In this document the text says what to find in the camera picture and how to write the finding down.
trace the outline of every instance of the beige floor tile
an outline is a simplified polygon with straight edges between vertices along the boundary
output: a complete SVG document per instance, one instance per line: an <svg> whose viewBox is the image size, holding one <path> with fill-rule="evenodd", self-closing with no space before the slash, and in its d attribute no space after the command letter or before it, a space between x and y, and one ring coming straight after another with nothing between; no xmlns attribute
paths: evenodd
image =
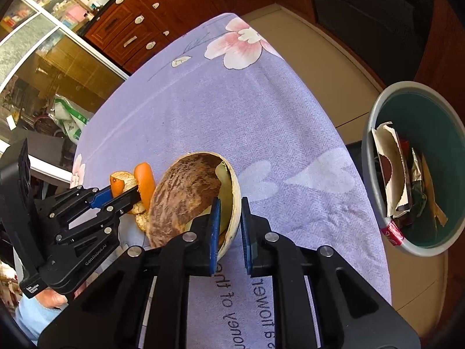
<svg viewBox="0 0 465 349"><path fill-rule="evenodd" d="M366 113L336 128L344 144L350 144L363 139L363 130L365 129L365 124L369 115L369 113Z"/></svg>
<svg viewBox="0 0 465 349"><path fill-rule="evenodd" d="M438 323L442 306L442 290L442 280L438 279L398 311L420 337L425 337Z"/></svg>
<svg viewBox="0 0 465 349"><path fill-rule="evenodd" d="M243 15L241 18L245 21L250 23L252 20L266 16L267 14L273 13L275 11L281 10L281 7L274 3L265 7L262 7L260 9L251 11L250 13L247 13Z"/></svg>
<svg viewBox="0 0 465 349"><path fill-rule="evenodd" d="M395 248L383 236L391 276L392 306L399 310L423 293L435 281L444 279L446 255L418 257Z"/></svg>
<svg viewBox="0 0 465 349"><path fill-rule="evenodd" d="M334 126L371 109L378 91L320 34L282 10L250 23L300 76Z"/></svg>

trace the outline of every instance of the metal screw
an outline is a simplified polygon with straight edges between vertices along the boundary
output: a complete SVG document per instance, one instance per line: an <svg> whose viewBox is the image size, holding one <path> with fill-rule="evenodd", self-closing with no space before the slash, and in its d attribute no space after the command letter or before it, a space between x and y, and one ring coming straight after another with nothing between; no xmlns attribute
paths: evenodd
<svg viewBox="0 0 465 349"><path fill-rule="evenodd" d="M276 232L268 232L265 236L264 239L267 241L275 242L278 241L280 236Z"/></svg>
<svg viewBox="0 0 465 349"><path fill-rule="evenodd" d="M197 239L197 234L192 231L187 231L186 233L184 233L184 235L182 235L182 240L187 241L189 243L194 241L195 239Z"/></svg>
<svg viewBox="0 0 465 349"><path fill-rule="evenodd" d="M334 249L325 245L324 247L320 248L320 254L325 257L331 257L334 254Z"/></svg>
<svg viewBox="0 0 465 349"><path fill-rule="evenodd" d="M137 245L134 245L133 247L130 247L127 250L127 255L129 257L139 257L141 253L142 253L142 248L138 247Z"/></svg>

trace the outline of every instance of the red sticker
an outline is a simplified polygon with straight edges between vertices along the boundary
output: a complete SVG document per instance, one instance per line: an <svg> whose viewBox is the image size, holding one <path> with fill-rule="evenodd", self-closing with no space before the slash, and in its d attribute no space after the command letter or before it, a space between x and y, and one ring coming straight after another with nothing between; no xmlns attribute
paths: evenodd
<svg viewBox="0 0 465 349"><path fill-rule="evenodd" d="M401 245L404 241L404 235L399 231L393 220L389 223L389 226L381 228L381 232L392 245Z"/></svg>

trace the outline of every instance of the drawer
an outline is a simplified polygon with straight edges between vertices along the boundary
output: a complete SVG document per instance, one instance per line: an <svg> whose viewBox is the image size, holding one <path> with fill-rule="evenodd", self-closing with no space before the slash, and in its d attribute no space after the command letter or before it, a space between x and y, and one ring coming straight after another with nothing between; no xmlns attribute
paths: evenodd
<svg viewBox="0 0 465 349"><path fill-rule="evenodd" d="M125 64L137 51L145 46L157 29L144 20L128 25L105 49L105 53L119 65Z"/></svg>
<svg viewBox="0 0 465 349"><path fill-rule="evenodd" d="M121 4L114 4L93 24L85 37L103 50L140 15L140 9L128 0Z"/></svg>
<svg viewBox="0 0 465 349"><path fill-rule="evenodd" d="M157 34L156 36L150 38L145 45L130 58L123 68L130 73L136 72L141 66L143 66L151 57L153 57L157 52L163 50L166 46L169 45L169 40L163 34Z"/></svg>

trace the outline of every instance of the heart pattern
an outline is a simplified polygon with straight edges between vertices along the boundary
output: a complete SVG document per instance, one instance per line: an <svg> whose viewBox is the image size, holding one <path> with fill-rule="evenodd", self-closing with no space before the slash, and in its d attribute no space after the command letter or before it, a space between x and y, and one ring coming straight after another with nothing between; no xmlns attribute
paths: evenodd
<svg viewBox="0 0 465 349"><path fill-rule="evenodd" d="M303 171L285 181L327 193L347 193L355 186L355 179L343 168L352 165L345 148L335 148L320 155Z"/></svg>
<svg viewBox="0 0 465 349"><path fill-rule="evenodd" d="M247 197L249 202L270 198L278 192L278 185L264 181L270 171L271 163L268 160L260 160L249 165L238 176L240 193Z"/></svg>

